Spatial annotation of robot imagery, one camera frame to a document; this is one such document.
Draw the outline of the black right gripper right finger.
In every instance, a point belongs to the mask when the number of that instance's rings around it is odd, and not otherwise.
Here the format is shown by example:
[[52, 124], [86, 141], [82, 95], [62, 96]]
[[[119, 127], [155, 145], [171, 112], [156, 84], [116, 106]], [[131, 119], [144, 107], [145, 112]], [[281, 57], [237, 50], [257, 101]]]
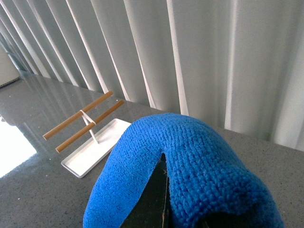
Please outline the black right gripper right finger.
[[207, 216], [204, 221], [209, 228], [241, 228], [242, 220], [233, 214], [224, 212], [213, 213]]

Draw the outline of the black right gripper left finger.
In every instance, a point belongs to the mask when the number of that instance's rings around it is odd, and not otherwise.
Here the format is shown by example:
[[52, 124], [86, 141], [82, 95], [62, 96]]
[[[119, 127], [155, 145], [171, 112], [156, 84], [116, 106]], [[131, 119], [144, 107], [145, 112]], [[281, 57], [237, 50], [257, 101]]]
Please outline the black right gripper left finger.
[[169, 228], [170, 193], [166, 158], [162, 154], [137, 204], [122, 228]]

